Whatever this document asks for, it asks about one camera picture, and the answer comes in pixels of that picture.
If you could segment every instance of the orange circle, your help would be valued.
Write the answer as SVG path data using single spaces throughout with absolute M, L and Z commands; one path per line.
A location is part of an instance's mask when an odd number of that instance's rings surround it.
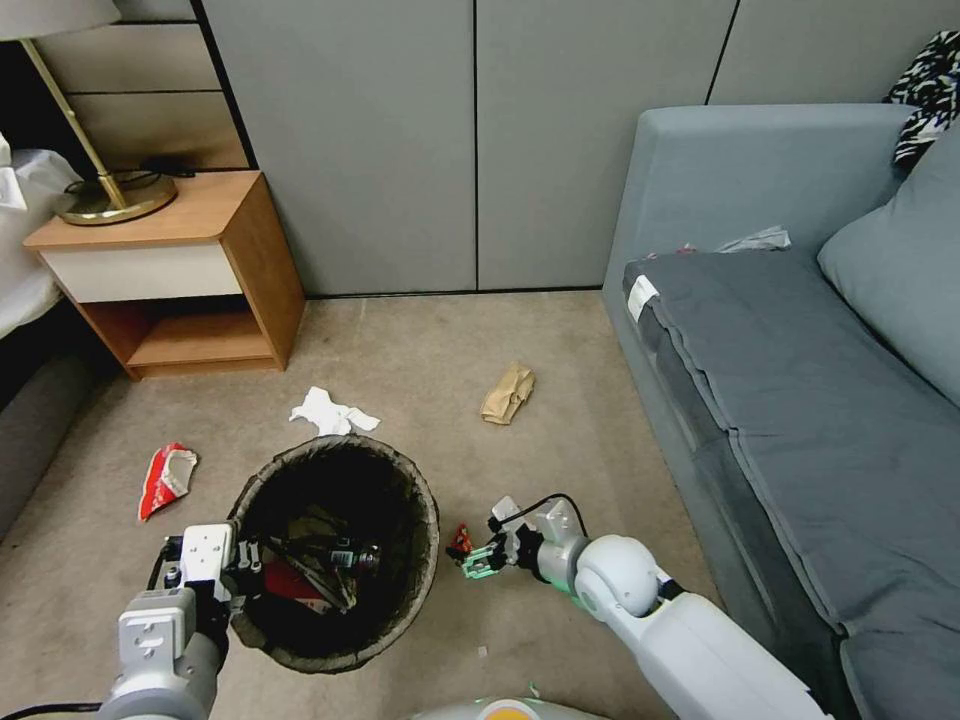
M 532 720 L 532 716 L 519 708 L 497 708 L 485 720 Z

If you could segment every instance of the lamp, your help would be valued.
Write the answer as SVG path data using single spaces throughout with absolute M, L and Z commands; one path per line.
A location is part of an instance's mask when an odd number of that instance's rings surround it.
M 177 196 L 176 186 L 165 175 L 138 171 L 113 174 L 107 170 L 33 44 L 32 38 L 109 25 L 119 19 L 111 0 L 0 0 L 0 41 L 20 41 L 97 170 L 97 181 L 71 186 L 67 200 L 57 210 L 65 222 L 73 225 L 132 220 L 159 210 Z

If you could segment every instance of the sofa armrest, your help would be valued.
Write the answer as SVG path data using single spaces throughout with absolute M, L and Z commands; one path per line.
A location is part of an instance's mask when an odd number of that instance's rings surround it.
M 690 243 L 699 250 L 783 225 L 816 253 L 886 202 L 908 105 L 741 105 L 640 116 L 606 283 L 627 262 Z

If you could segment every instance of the patterned cloth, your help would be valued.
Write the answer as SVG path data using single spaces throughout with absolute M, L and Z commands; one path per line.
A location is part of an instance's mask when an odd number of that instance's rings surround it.
M 916 105 L 900 131 L 893 163 L 910 171 L 923 153 L 960 114 L 960 32 L 933 36 L 907 68 L 884 102 Z

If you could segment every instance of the nightstand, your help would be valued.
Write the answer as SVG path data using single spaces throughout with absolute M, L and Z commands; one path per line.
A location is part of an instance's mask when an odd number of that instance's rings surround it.
M 287 365 L 300 278 L 258 171 L 177 180 L 152 215 L 24 241 L 131 378 Z

